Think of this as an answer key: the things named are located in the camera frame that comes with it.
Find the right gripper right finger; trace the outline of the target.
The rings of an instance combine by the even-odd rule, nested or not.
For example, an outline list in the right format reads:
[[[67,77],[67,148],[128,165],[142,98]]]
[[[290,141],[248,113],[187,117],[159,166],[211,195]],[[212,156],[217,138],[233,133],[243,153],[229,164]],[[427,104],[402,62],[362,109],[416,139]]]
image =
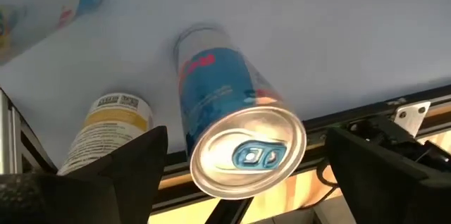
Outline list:
[[[336,128],[325,147],[357,224],[451,224],[451,154],[434,143],[383,146]]]

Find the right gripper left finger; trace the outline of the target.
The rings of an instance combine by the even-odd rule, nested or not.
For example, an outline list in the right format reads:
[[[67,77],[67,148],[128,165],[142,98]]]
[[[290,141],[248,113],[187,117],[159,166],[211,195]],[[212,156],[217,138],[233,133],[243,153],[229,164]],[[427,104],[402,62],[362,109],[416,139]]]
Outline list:
[[[0,224],[147,224],[167,148],[158,126],[67,175],[0,175]]]

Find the blue silver Red Bull can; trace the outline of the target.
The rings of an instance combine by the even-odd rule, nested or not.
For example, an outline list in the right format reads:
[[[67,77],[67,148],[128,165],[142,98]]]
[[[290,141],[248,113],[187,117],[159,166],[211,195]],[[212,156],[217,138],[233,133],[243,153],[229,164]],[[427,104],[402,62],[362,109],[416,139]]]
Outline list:
[[[0,65],[28,50],[102,0],[0,0]]]
[[[196,186],[238,200],[286,179],[306,151],[305,127],[226,31],[193,25],[178,37],[173,53]]]

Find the white Celsius can yellow band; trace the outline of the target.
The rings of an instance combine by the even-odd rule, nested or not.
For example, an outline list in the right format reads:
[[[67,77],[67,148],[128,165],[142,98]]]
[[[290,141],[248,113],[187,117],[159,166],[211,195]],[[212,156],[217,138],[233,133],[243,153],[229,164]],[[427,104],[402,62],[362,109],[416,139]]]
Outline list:
[[[152,110],[143,99],[120,92],[98,98],[91,105],[58,174],[67,175],[110,154],[153,126]]]

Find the blue table mat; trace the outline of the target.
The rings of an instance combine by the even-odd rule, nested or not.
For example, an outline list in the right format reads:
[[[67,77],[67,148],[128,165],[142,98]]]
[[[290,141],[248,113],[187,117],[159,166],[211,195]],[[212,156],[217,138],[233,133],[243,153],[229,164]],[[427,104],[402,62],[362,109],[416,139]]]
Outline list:
[[[451,83],[451,0],[103,0],[0,66],[0,87],[57,166],[109,92],[145,99],[181,151],[173,43],[200,22],[305,120]]]

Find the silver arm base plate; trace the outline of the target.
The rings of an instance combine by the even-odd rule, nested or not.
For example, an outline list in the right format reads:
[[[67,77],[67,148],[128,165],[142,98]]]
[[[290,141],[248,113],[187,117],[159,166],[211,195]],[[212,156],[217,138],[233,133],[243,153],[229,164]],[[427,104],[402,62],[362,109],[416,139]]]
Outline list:
[[[420,101],[398,107],[394,123],[407,131],[412,137],[416,137],[430,106],[430,101]]]

